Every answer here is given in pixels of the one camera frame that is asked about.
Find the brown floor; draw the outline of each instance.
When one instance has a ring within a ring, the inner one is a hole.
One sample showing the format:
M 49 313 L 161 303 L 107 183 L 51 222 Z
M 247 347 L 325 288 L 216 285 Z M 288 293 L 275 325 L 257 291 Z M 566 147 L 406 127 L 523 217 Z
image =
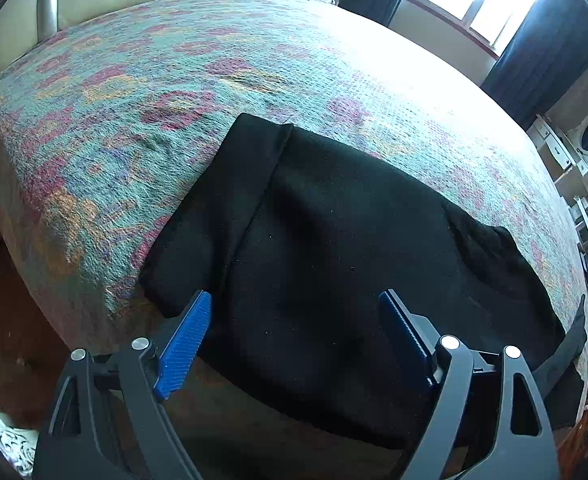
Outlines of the brown floor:
M 38 428 L 69 350 L 29 295 L 0 243 L 0 412 Z

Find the blue gripper pad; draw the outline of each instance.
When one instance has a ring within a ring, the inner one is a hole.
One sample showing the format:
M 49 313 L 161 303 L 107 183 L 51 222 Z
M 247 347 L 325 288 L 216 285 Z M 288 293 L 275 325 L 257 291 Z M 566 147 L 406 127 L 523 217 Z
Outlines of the blue gripper pad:
M 429 394 L 437 384 L 433 376 L 431 345 L 424 340 L 420 328 L 413 325 L 410 312 L 391 290 L 378 297 L 378 320 L 405 379 L 421 394 Z
M 181 389 L 212 317 L 212 297 L 201 292 L 193 301 L 158 359 L 158 380 L 154 392 L 167 400 Z

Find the floral bedspread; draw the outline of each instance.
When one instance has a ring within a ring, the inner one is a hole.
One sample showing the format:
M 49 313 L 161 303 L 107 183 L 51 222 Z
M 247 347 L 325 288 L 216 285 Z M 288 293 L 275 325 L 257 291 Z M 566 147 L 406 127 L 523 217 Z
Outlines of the floral bedspread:
M 569 327 L 585 288 L 568 211 L 472 82 L 328 4 L 158 0 L 61 31 L 0 74 L 0 228 L 71 348 L 109 350 L 157 321 L 142 261 L 241 112 L 345 142 L 507 227 Z

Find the bed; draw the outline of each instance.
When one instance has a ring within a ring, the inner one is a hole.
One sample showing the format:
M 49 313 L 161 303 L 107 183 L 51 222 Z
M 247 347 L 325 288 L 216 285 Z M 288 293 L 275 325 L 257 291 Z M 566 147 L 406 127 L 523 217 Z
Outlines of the bed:
M 586 293 L 574 223 L 532 142 L 470 80 L 329 4 L 156 0 L 0 72 L 0 230 L 70 348 L 110 351 L 159 320 L 139 269 L 241 112 L 386 160 L 506 227 L 570 326 Z M 195 368 L 195 391 L 228 394 Z

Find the window sill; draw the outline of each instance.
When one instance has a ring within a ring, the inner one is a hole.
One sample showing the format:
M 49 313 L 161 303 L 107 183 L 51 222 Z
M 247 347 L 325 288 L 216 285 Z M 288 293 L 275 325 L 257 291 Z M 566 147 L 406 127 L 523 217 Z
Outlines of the window sill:
M 407 0 L 407 1 L 414 4 L 417 7 L 421 7 L 421 9 L 426 10 L 431 15 L 436 16 L 439 20 L 442 20 L 443 22 L 447 23 L 450 27 L 453 27 L 456 30 L 458 30 L 462 35 L 468 37 L 469 40 L 473 41 L 480 48 L 482 48 L 492 58 L 499 59 L 500 56 L 497 53 L 495 53 L 494 50 L 490 46 L 488 46 L 482 40 L 477 38 L 471 31 L 467 30 L 466 28 L 463 28 L 461 25 L 454 22 L 445 12 L 434 9 L 432 6 L 429 6 L 420 0 Z

